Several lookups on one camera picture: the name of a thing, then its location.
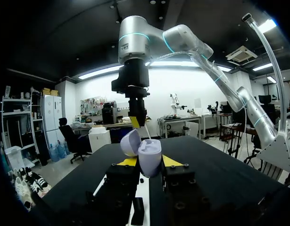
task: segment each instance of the yellow tag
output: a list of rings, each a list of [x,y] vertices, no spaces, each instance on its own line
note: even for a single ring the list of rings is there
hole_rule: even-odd
[[[174,161],[173,159],[170,159],[169,157],[163,155],[163,160],[165,166],[183,166],[181,163]]]
[[[130,116],[131,124],[135,128],[140,128],[139,122],[137,121],[135,116]]]
[[[125,159],[124,161],[118,163],[117,165],[118,166],[125,166],[125,165],[135,166],[136,160],[137,160],[137,157],[133,157],[133,158],[130,158],[130,159]]]

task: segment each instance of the white refrigerator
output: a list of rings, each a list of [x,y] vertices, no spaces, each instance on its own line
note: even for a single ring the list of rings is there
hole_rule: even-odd
[[[62,118],[62,97],[44,95],[42,104],[48,146],[56,145],[58,140],[61,143],[64,142],[64,136],[59,130],[59,119]]]

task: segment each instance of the small robot arm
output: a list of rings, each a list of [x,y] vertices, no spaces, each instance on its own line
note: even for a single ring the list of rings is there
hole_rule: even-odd
[[[269,162],[268,167],[274,165],[280,170],[290,171],[290,133],[276,131],[262,107],[244,87],[237,91],[232,89],[225,74],[214,62],[208,61],[213,50],[185,25],[162,31],[149,25],[141,16],[130,16],[122,21],[118,61],[124,66],[119,69],[118,79],[112,81],[112,91],[123,93],[130,99],[129,116],[136,117],[140,126],[144,125],[147,111],[143,98],[149,95],[145,89],[149,86],[148,67],[145,63],[151,58],[175,52],[190,55],[191,60],[201,67],[225,94],[235,112],[245,109],[263,148],[257,156]]]

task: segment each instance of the shoe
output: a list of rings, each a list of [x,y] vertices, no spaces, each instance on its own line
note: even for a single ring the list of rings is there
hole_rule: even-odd
[[[33,177],[36,180],[42,191],[48,192],[51,189],[51,185],[49,185],[39,174],[32,172],[28,167],[26,167],[25,171],[28,176]]]
[[[27,210],[30,211],[34,203],[31,199],[31,193],[28,190],[27,183],[25,181],[21,181],[20,177],[17,177],[15,181],[15,189],[20,201],[27,208]]]
[[[20,177],[20,179],[22,180],[22,176],[16,168],[14,168],[14,175],[15,177]]]
[[[36,192],[40,197],[42,197],[42,190],[37,184],[36,180],[33,177],[26,177],[28,184],[33,192]]]
[[[24,168],[20,168],[19,169],[19,174],[21,175],[22,180],[25,180],[27,182],[26,172],[25,172],[25,169]]]

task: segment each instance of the black table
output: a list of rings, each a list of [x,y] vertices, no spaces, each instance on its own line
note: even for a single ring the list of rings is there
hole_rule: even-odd
[[[162,152],[180,162],[188,163],[195,171],[195,179],[210,199],[212,208],[233,202],[237,207],[248,202],[258,202],[266,192],[282,184],[251,168],[222,151],[189,136],[162,139]],[[44,201],[53,208],[67,208],[71,202],[85,204],[85,191],[94,192],[112,163],[123,161],[120,144],[105,145],[80,166],[70,172],[49,193]],[[150,179],[150,218],[152,226],[166,224],[165,195],[161,176]],[[39,214],[37,207],[32,214]]]

